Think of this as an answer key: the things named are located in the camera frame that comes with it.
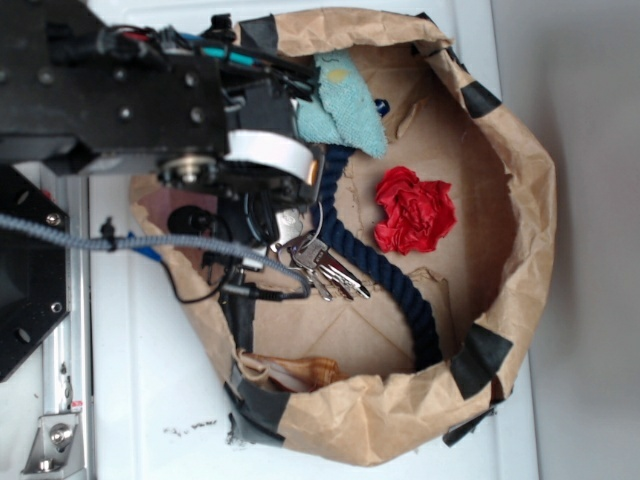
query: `towel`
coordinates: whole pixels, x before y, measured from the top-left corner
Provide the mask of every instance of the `towel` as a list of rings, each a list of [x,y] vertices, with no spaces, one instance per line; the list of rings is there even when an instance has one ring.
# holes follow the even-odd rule
[[[387,152],[387,137],[367,84],[347,50],[314,56],[320,70],[318,94],[300,100],[297,119],[307,142],[359,148],[374,158]]]

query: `cable tie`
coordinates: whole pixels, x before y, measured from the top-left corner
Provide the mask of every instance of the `cable tie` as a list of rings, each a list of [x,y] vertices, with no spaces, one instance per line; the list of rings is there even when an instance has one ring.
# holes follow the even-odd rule
[[[118,245],[116,243],[116,229],[113,226],[111,217],[107,217],[107,220],[100,227],[100,235],[102,235],[102,238],[111,245],[109,252],[115,252],[118,249]]]

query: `black plastic bracket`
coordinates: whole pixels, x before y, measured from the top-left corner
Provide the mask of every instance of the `black plastic bracket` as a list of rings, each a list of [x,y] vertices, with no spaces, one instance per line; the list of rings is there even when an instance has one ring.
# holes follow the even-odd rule
[[[0,212],[67,231],[69,218],[12,167],[0,166]],[[0,230],[0,382],[66,316],[63,248]]]

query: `black cable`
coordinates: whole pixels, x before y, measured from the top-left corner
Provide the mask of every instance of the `black cable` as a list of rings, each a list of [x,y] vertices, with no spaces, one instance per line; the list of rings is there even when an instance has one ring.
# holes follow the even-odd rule
[[[171,283],[171,288],[173,289],[173,294],[176,297],[176,300],[178,300],[183,305],[191,305],[194,303],[203,302],[204,300],[208,300],[209,298],[213,297],[216,293],[220,291],[220,289],[227,282],[227,280],[229,280],[229,275],[231,270],[229,268],[225,268],[224,275],[218,282],[218,285],[216,285],[216,287],[206,295],[203,295],[202,297],[198,297],[198,298],[184,299],[178,293],[178,287],[176,285],[175,279],[173,278],[169,265],[167,265],[164,260],[160,262],[160,265],[162,265],[162,267],[164,268],[164,271],[167,274],[167,277],[169,278],[169,283]]]

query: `black metal plate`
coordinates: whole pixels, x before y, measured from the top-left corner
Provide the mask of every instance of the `black metal plate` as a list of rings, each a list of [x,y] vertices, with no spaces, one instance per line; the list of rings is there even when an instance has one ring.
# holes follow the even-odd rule
[[[76,142],[133,163],[228,151],[215,60],[172,55],[166,72],[110,60],[55,66],[45,35],[52,21],[78,34],[102,26],[78,0],[0,1],[0,163],[65,155]],[[187,85],[187,74],[197,81]]]
[[[13,168],[0,166],[0,212],[66,231],[67,215]],[[67,314],[67,254],[0,230],[0,382],[9,378]]]

